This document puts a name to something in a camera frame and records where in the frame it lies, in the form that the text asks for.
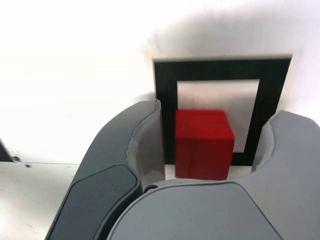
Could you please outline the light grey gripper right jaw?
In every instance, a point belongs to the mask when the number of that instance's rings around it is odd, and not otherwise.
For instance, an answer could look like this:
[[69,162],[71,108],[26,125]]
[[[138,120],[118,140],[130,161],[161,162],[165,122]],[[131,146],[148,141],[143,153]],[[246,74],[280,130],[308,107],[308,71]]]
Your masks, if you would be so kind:
[[110,240],[317,240],[320,128],[287,111],[262,128],[253,170],[231,181],[185,181],[135,200]]

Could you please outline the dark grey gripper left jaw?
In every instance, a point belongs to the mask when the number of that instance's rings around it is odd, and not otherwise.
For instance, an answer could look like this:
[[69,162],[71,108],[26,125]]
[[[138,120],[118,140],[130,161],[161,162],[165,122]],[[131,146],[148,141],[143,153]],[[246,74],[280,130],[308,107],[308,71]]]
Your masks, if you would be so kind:
[[48,240],[104,240],[144,188],[165,180],[161,102],[140,101],[96,135],[57,211]]

